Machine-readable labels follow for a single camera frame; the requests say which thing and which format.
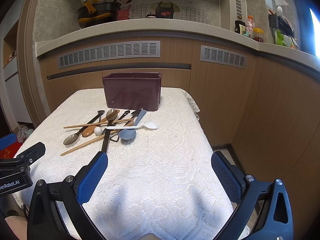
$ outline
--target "lace tablecloth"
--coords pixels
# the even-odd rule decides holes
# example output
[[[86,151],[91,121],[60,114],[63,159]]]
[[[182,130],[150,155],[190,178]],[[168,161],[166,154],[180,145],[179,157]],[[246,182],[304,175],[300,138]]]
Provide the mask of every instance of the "lace tablecloth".
[[[80,136],[72,146],[63,140],[103,109],[103,89],[80,90],[61,104],[25,141],[18,153],[41,141],[46,152],[31,166],[35,182],[62,181],[75,175],[101,150],[102,141],[60,156],[95,137]],[[163,240],[213,239],[233,212],[231,202],[211,167],[212,149],[195,112],[199,109],[182,89],[162,88],[156,112],[141,120],[155,121],[158,130],[140,128],[130,141],[109,143],[108,168],[84,209],[108,240],[138,239],[154,233]],[[30,204],[33,187],[15,194]],[[80,238],[62,203],[60,211],[73,237]],[[248,234],[248,228],[242,237]]]

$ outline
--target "screw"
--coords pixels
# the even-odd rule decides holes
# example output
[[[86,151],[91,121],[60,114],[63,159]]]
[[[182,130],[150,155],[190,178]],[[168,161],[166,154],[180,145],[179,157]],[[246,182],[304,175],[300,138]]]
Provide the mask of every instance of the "screw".
[[[247,179],[247,181],[254,181],[254,176],[252,176],[252,175],[247,175],[247,176],[245,176],[245,178]]]
[[[283,182],[280,179],[276,179],[276,184],[281,186],[283,184]]]
[[[37,181],[37,185],[38,185],[38,186],[41,186],[43,183],[44,183],[44,180],[43,180],[43,179],[40,179],[40,180]]]
[[[66,177],[66,182],[72,182],[73,181],[73,176],[69,175]]]

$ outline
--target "pan handle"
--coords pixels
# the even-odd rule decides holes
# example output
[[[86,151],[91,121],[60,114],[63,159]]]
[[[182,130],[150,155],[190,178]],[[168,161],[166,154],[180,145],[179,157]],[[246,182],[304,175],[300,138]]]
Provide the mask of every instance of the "pan handle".
[[[90,14],[94,14],[96,9],[92,6],[89,0],[81,0],[81,2],[86,6]]]

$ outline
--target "jar with yellow lid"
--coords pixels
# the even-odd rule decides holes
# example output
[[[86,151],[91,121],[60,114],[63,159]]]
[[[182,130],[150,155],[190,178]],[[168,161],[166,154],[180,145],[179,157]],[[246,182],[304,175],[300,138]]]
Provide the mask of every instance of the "jar with yellow lid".
[[[253,28],[253,39],[257,42],[263,42],[263,30],[260,28]]]

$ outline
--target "blue spoon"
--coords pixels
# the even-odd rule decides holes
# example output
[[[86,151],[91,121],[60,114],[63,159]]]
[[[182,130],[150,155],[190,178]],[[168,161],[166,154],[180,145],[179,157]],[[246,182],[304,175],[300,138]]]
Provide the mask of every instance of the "blue spoon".
[[[142,119],[142,117],[146,114],[146,112],[146,110],[142,109],[133,125],[137,125]],[[135,129],[124,129],[119,132],[119,137],[123,140],[130,140],[134,138],[136,135],[137,132]]]

